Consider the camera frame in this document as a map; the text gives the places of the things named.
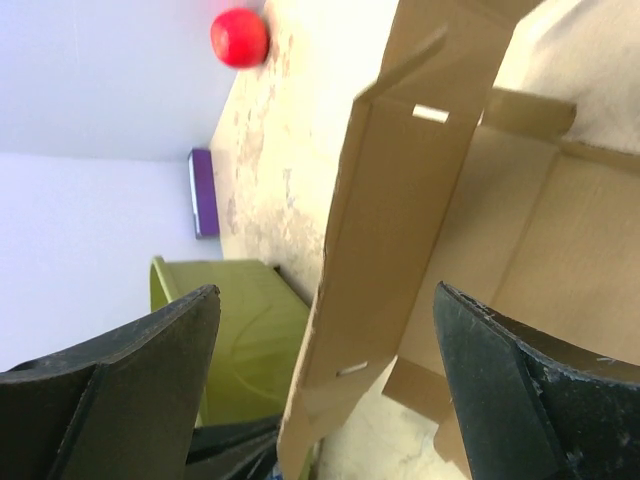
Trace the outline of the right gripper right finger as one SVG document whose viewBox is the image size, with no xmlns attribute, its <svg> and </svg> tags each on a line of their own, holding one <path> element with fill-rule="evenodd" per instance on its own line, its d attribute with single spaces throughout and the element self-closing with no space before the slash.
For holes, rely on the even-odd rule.
<svg viewBox="0 0 640 480">
<path fill-rule="evenodd" d="M 446 283 L 434 325 L 474 479 L 636 479 L 639 368 Z"/>
</svg>

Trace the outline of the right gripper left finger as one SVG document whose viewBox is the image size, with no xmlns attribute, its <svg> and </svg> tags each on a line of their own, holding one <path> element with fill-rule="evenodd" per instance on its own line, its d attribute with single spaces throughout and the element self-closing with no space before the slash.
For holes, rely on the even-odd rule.
<svg viewBox="0 0 640 480">
<path fill-rule="evenodd" d="M 182 478 L 219 322 L 205 285 L 3 372 L 2 478 Z"/>
</svg>

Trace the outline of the brown cardboard box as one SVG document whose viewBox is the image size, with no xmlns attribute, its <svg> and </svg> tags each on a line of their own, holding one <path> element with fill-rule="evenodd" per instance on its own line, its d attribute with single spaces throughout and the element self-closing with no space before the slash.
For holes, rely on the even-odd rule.
<svg viewBox="0 0 640 480">
<path fill-rule="evenodd" d="M 639 159 L 566 139 L 572 103 L 494 83 L 534 1 L 402 1 L 353 102 L 278 439 L 284 476 L 382 374 L 468 465 L 434 325 L 446 283 L 639 368 Z"/>
</svg>

